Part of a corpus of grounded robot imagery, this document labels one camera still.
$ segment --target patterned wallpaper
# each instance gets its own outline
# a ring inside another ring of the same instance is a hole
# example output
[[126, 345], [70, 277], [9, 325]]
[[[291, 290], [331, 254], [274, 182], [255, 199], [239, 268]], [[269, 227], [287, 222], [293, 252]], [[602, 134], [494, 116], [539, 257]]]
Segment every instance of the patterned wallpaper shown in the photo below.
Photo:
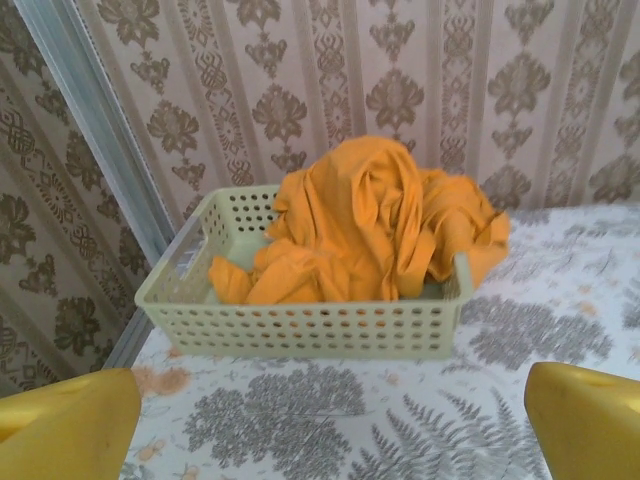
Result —
[[0, 391], [99, 369], [147, 271], [42, 55], [0, 0]]
[[640, 199], [637, 0], [76, 3], [177, 224], [364, 133], [498, 207]]

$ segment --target tablecloth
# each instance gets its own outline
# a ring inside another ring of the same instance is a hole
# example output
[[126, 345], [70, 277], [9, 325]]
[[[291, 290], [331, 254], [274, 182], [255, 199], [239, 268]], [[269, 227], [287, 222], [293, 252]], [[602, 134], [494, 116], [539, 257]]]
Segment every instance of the tablecloth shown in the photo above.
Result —
[[640, 206], [512, 223], [446, 361], [189, 357], [155, 329], [121, 480], [547, 480], [531, 365], [640, 379]]

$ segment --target light green basket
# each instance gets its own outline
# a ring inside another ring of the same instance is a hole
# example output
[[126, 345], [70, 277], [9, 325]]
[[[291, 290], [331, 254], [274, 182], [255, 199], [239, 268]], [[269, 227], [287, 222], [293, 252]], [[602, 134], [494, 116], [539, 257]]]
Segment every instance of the light green basket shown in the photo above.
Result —
[[183, 353], [237, 357], [441, 359], [473, 293], [466, 255], [441, 285], [398, 302], [221, 304], [207, 278], [214, 255], [249, 269], [267, 244], [278, 186], [217, 190], [202, 200], [136, 294]]

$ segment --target yellow object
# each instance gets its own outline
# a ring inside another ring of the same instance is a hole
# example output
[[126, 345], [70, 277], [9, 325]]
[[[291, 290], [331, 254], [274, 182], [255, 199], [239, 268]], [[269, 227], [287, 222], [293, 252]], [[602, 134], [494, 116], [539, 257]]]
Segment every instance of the yellow object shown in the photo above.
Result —
[[640, 382], [537, 363], [525, 407], [554, 480], [640, 479]]
[[0, 400], [0, 479], [117, 480], [140, 414], [128, 369]]
[[509, 219], [473, 181], [418, 170], [399, 142], [343, 142], [285, 177], [279, 218], [245, 272], [215, 257], [209, 280], [227, 304], [398, 300], [442, 282], [466, 252], [477, 286], [507, 255]]

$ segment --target folded cloth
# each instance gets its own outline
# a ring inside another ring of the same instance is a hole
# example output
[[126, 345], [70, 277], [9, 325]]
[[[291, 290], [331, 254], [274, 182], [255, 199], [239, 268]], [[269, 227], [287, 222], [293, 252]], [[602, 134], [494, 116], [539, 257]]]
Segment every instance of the folded cloth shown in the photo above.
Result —
[[343, 142], [285, 177], [280, 213], [245, 272], [215, 257], [209, 280], [223, 303], [397, 300], [443, 281], [466, 252], [476, 286], [507, 255], [509, 219], [466, 177], [418, 170], [399, 142]]

